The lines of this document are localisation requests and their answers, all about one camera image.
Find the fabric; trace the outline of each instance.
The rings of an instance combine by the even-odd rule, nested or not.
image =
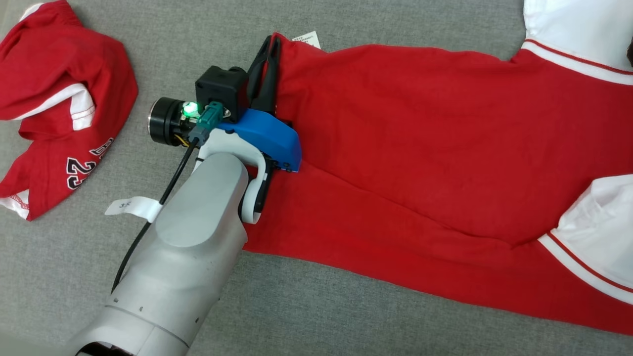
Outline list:
[[[539,241],[583,281],[633,305],[633,175],[596,179]]]
[[[33,2],[8,1],[0,37]],[[46,347],[63,345],[97,316],[144,224],[128,214],[104,216],[105,209],[122,196],[160,199],[184,154],[147,135],[156,99],[194,99],[195,80],[210,65],[247,68],[273,31],[294,37],[316,30],[328,52],[381,43],[474,50],[504,60],[525,37],[523,0],[69,3],[86,27],[125,45],[140,90],[108,154],[80,189],[33,222],[0,208],[0,334]],[[16,134],[19,124],[0,122],[0,177],[30,143]],[[0,345],[10,353],[2,336]],[[245,251],[188,356],[622,356],[631,350],[630,336]]]
[[[277,115],[293,121],[304,160],[275,175],[246,249],[633,334],[633,305],[537,240],[593,180],[633,172],[633,76],[620,69],[632,6],[527,1],[528,46],[510,61],[376,45],[327,54],[280,37]],[[628,14],[617,56],[579,52],[604,45],[601,32],[565,33],[568,51],[539,42],[566,16],[599,28],[616,13]]]
[[[0,44],[0,120],[33,141],[0,182],[0,205],[29,221],[96,168],[137,95],[123,45],[83,27],[70,5],[30,7]]]

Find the gray cloth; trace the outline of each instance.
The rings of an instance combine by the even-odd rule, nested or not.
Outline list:
[[[316,30],[326,51],[376,42],[475,50],[504,59],[516,52],[525,32],[520,0],[71,4],[86,26],[126,45],[140,93],[110,152],[69,199],[35,222],[0,208],[0,329],[53,345],[99,313],[143,225],[133,216],[105,217],[107,206],[131,196],[160,197],[182,156],[181,148],[153,143],[146,133],[155,99],[193,99],[194,81],[204,70],[247,67],[273,31],[294,37]],[[27,5],[9,2],[0,34]],[[4,175],[28,142],[18,137],[18,123],[0,127]],[[465,305],[323,265],[243,253],[190,354],[597,356],[632,350],[633,338],[622,335]]]

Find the red stripe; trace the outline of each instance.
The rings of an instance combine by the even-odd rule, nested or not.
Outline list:
[[[627,291],[629,293],[633,293],[633,288],[629,288],[627,286],[621,285],[620,283],[614,282],[611,279],[608,279],[607,277],[605,277],[605,276],[601,275],[600,273],[596,272],[595,270],[591,269],[590,266],[586,265],[583,261],[581,261],[578,257],[576,257],[565,245],[563,245],[563,243],[560,242],[558,240],[558,238],[556,238],[556,236],[554,236],[554,234],[552,234],[551,232],[548,232],[548,236],[552,239],[552,241],[554,241],[558,245],[558,247],[560,247],[563,251],[565,251],[565,253],[567,255],[569,255],[569,257],[571,257],[574,261],[576,261],[576,263],[581,265],[582,268],[587,270],[589,273],[593,274],[594,276],[600,278],[602,281],[604,281],[604,282],[606,282],[606,283],[608,283],[608,284],[610,284],[610,285],[612,285],[614,287],[620,288],[620,289],[622,289],[624,291]]]
[[[70,115],[77,115],[77,114],[85,113],[85,112],[90,111],[90,110],[92,110],[92,112],[94,112],[94,104],[92,104],[92,106],[89,107],[86,110],[78,111],[76,113],[70,113]]]
[[[19,196],[16,194],[10,196],[9,198],[15,200],[18,204],[20,204],[20,208],[28,210],[28,204],[26,204]]]
[[[70,118],[72,118],[72,120],[79,120],[80,118],[85,118],[85,117],[88,117],[88,116],[90,116],[90,115],[94,114],[94,111],[96,110],[96,109],[94,108],[94,105],[92,105],[92,106],[90,107],[90,109],[92,109],[92,111],[90,111],[89,113],[87,113],[87,114],[85,114],[85,115],[83,115],[83,116],[76,117],[76,118],[72,118],[72,115],[76,115],[76,114],[71,114],[71,115],[70,115]]]
[[[589,60],[584,60],[582,58],[574,57],[571,54],[567,54],[565,52],[557,51],[557,50],[555,50],[553,48],[545,46],[544,44],[540,44],[540,43],[536,42],[533,39],[526,39],[525,41],[534,43],[535,45],[539,46],[540,48],[547,49],[548,51],[550,51],[552,53],[556,53],[556,54],[558,54],[560,56],[567,57],[567,58],[569,58],[571,60],[575,60],[575,61],[578,61],[578,62],[581,62],[581,63],[585,63],[585,64],[588,64],[588,65],[592,65],[594,67],[606,69],[606,70],[609,70],[609,71],[614,72],[614,73],[619,73],[619,74],[624,74],[624,75],[633,75],[633,72],[627,72],[626,70],[612,68],[612,67],[609,67],[608,65],[592,62],[592,61],[589,61]]]

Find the white label tag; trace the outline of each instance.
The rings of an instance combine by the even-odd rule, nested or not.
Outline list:
[[[146,198],[144,196],[135,196],[129,199],[115,200],[106,210],[106,215],[118,215],[128,213],[142,217],[149,222],[154,222],[158,213],[163,208],[158,200]]]
[[[310,46],[321,49],[321,44],[318,42],[317,32],[312,31],[309,34],[305,34],[303,36],[295,37],[292,39],[293,41],[301,41],[309,44]]]

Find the black cable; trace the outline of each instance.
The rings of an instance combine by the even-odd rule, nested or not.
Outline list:
[[[187,148],[187,152],[185,152],[185,155],[180,160],[180,164],[178,165],[178,168],[176,169],[176,173],[173,174],[172,180],[169,182],[169,185],[167,186],[167,189],[165,189],[163,196],[158,201],[160,205],[164,205],[165,202],[167,201],[169,194],[171,194],[173,187],[176,185],[176,182],[178,182],[178,178],[180,178],[182,171],[185,169],[185,166],[187,165],[187,162],[189,161],[189,158],[191,157],[191,154],[193,153],[194,148],[196,148],[198,141],[199,139],[197,137],[194,138],[193,141],[191,141],[189,147]],[[132,242],[132,244],[130,245],[130,248],[127,250],[125,257],[123,257],[123,261],[121,261],[121,266],[119,266],[119,270],[116,272],[115,282],[112,284],[112,292],[110,292],[110,294],[114,293],[116,286],[118,286],[119,282],[121,281],[121,277],[123,276],[123,271],[125,270],[125,266],[127,265],[127,262],[130,260],[130,257],[132,256],[134,249],[136,249],[136,246],[139,244],[139,242],[141,242],[143,235],[145,235],[145,232],[147,232],[147,230],[149,229],[151,225],[152,223],[149,221],[145,223],[145,225],[143,226],[139,234],[134,239],[134,242]]]

